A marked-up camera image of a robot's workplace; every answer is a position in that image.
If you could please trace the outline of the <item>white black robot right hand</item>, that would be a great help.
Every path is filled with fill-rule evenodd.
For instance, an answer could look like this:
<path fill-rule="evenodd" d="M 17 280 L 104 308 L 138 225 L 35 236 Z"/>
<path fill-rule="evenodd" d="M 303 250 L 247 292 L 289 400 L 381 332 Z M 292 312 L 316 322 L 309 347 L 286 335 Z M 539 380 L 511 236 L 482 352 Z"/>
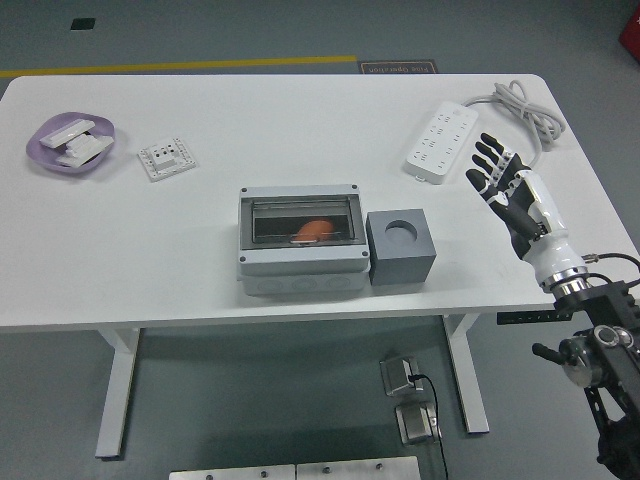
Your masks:
<path fill-rule="evenodd" d="M 585 261 L 571 247 L 566 224 L 540 175 L 487 133 L 475 147 L 475 167 L 466 177 L 504 222 L 517 257 L 533 267 L 541 289 L 560 298 L 588 288 Z"/>

